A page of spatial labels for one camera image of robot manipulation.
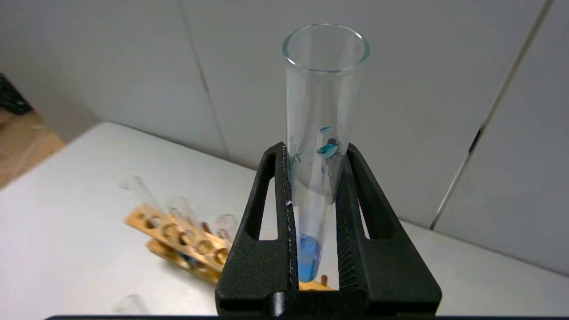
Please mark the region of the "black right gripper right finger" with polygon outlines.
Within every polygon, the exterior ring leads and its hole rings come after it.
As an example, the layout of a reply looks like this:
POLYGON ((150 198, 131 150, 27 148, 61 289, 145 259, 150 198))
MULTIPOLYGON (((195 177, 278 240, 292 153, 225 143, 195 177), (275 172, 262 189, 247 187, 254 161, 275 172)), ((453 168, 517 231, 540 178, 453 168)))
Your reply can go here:
POLYGON ((350 144, 336 194, 339 286, 366 315, 433 315, 442 290, 371 168, 350 144))

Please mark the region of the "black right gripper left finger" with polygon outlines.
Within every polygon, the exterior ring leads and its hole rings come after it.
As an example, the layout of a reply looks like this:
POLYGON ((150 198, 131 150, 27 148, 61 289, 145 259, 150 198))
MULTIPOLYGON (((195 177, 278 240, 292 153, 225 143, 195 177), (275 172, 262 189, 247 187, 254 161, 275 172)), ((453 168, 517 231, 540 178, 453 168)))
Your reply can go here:
POLYGON ((215 289, 220 315, 290 315, 299 293, 297 240, 286 146, 268 148, 261 158, 240 226, 215 289), (274 182, 276 240, 260 240, 264 205, 274 182))

